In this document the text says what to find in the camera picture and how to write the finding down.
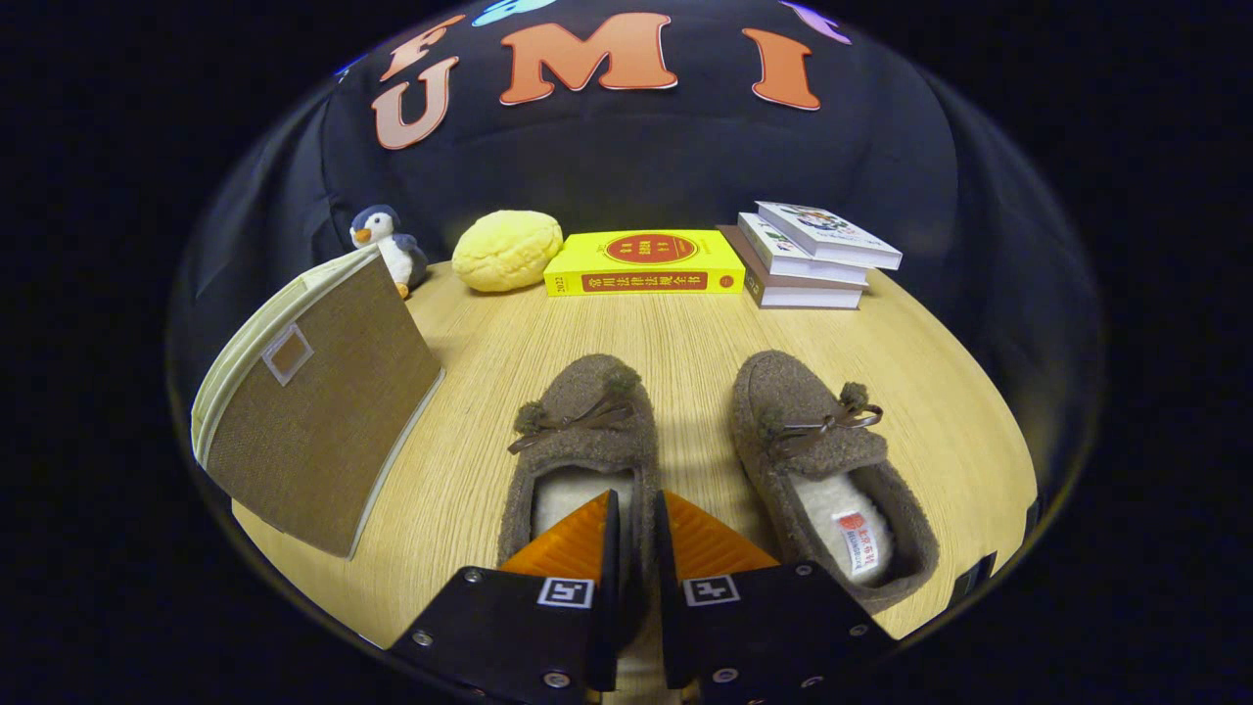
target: black background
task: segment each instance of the black background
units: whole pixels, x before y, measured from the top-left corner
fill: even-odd
[[[233,160],[316,81],[447,5],[54,4],[11,23],[6,111],[29,159],[10,167],[6,262],[23,358],[10,642],[29,664],[5,701],[434,700],[236,557],[178,455],[160,331],[188,225]],[[1223,419],[1248,356],[1222,339],[1240,316],[1218,292],[1250,260],[1248,10],[812,5],[949,80],[1036,160],[1090,247],[1114,346],[1106,425],[1059,526],[848,697],[1248,697],[1248,551],[1220,502],[1244,492],[1247,441]]]

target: letter m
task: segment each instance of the letter m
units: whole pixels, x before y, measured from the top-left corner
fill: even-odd
[[[554,86],[544,80],[541,65],[570,90],[583,90],[605,56],[609,70],[600,76],[605,88],[672,88],[679,76],[665,70],[662,58],[662,28],[668,24],[667,15],[623,13],[605,20],[586,41],[553,23],[515,31],[500,40],[514,49],[512,83],[500,101],[516,105],[551,95]]]

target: brown fuzzy slipper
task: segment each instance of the brown fuzzy slipper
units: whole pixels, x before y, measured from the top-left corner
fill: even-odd
[[[784,561],[819,563],[871,614],[931,577],[940,547],[887,442],[865,428],[883,411],[863,386],[837,398],[799,361],[767,349],[739,369],[732,404],[736,451]]]
[[[539,402],[521,408],[512,446],[517,470],[501,523],[504,563],[569,512],[616,490],[621,512],[619,645],[647,612],[657,495],[657,427],[639,374],[611,356],[588,356],[563,371]]]

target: round table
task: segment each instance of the round table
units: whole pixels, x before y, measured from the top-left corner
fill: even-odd
[[[741,293],[550,298],[543,284],[467,288],[447,262],[406,302],[446,378],[383,485],[351,561],[269,527],[238,503],[239,525],[327,614],[383,649],[467,565],[495,567],[516,457],[514,417],[571,361],[606,352],[635,368],[657,417],[662,487],[777,553],[766,510],[730,440],[730,391],[759,349],[797,357],[827,386],[865,383],[875,427],[940,543],[931,580],[876,616],[902,639],[942,612],[985,556],[999,571],[1021,546],[1036,486],[1001,396],[961,343],[887,274],[872,270],[857,311],[761,309]],[[665,692],[658,610],[623,654],[606,702]],[[678,702],[678,691],[669,700]]]

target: stuffed penguin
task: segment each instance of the stuffed penguin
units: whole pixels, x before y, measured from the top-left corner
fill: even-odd
[[[396,232],[400,217],[388,205],[371,205],[352,218],[348,234],[357,249],[378,243],[387,270],[396,282],[401,298],[408,296],[408,289],[426,278],[426,253],[417,245],[412,234]]]

